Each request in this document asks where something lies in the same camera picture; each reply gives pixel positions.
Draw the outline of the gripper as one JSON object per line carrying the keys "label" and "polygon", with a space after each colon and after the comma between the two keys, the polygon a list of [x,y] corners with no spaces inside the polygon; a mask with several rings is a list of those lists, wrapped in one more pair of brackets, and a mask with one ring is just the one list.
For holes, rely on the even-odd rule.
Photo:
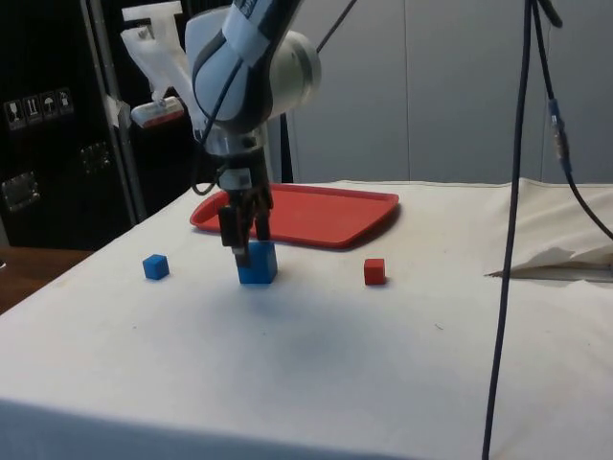
{"label": "gripper", "polygon": [[[250,153],[249,172],[251,186],[249,191],[257,194],[255,198],[256,236],[261,242],[271,238],[270,215],[274,207],[270,192],[270,181],[264,149]],[[222,245],[230,247],[238,267],[250,265],[249,232],[252,225],[252,207],[245,192],[227,192],[229,202],[218,210]]]}

